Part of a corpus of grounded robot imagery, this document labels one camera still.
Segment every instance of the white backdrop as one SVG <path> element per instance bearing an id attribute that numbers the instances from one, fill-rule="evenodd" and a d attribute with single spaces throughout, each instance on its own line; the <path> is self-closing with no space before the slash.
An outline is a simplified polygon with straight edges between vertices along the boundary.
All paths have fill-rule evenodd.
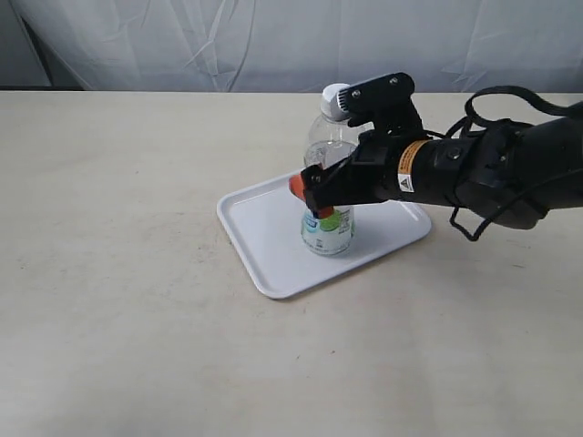
<path id="1" fill-rule="evenodd" d="M 88 89 L 583 91 L 581 0 L 13 0 Z"/>

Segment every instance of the white table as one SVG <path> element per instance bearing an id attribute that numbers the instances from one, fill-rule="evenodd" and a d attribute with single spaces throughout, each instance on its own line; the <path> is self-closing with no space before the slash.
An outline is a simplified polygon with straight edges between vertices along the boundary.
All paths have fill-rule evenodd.
<path id="1" fill-rule="evenodd" d="M 415 102 L 445 130 L 466 98 Z M 318 99 L 0 93 L 0 435 L 581 435 L 583 210 L 469 243 L 427 208 L 347 278 L 253 288 L 216 202 L 300 166 Z"/>

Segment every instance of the white tray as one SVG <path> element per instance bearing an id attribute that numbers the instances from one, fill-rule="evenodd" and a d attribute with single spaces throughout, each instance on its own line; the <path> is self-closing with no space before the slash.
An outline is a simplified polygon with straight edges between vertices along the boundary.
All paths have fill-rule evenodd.
<path id="1" fill-rule="evenodd" d="M 431 220 L 412 203 L 354 207 L 350 247 L 332 257 L 308 250 L 300 236 L 305 206 L 288 189 L 289 175 L 231 193 L 217 214 L 257 289 L 284 299 L 362 266 L 427 235 Z"/>

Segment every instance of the clear plastic bottle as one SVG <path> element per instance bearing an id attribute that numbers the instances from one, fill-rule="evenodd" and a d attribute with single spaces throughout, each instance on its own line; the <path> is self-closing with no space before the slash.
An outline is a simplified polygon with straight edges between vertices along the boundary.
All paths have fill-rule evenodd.
<path id="1" fill-rule="evenodd" d="M 346 84 L 332 84 L 322 92 L 321 111 L 308 134 L 308 148 L 303 159 L 305 167 L 320 165 L 328 168 L 350 156 L 358 144 L 363 127 L 348 127 L 346 122 L 330 118 L 330 104 Z M 334 207 L 333 213 L 322 219 L 306 209 L 302 218 L 302 238 L 318 255 L 335 255 L 350 246 L 354 235 L 354 207 Z"/>

